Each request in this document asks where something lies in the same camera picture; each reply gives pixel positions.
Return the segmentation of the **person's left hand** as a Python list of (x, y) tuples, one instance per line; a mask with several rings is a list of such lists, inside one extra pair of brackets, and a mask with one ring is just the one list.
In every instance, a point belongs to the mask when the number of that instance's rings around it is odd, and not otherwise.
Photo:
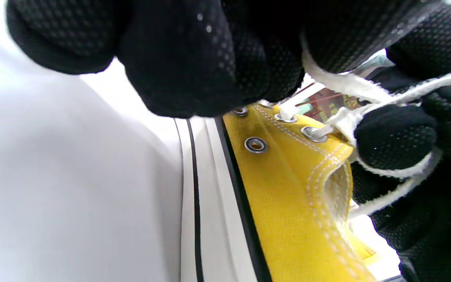
[(69, 75), (114, 58), (159, 116), (215, 117), (302, 84), (302, 42), (317, 66), (350, 71), (387, 49), (406, 73), (451, 72), (444, 0), (8, 0), (6, 21), (36, 64)]

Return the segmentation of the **person's right hand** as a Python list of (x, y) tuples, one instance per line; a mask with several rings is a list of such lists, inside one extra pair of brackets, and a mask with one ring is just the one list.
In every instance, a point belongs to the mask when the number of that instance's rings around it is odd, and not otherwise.
[(355, 136), (363, 162), (380, 170), (410, 168), (435, 146), (443, 151), (426, 180), (371, 220), (399, 256), (406, 281), (451, 282), (451, 86), (425, 96), (420, 107), (371, 111)]

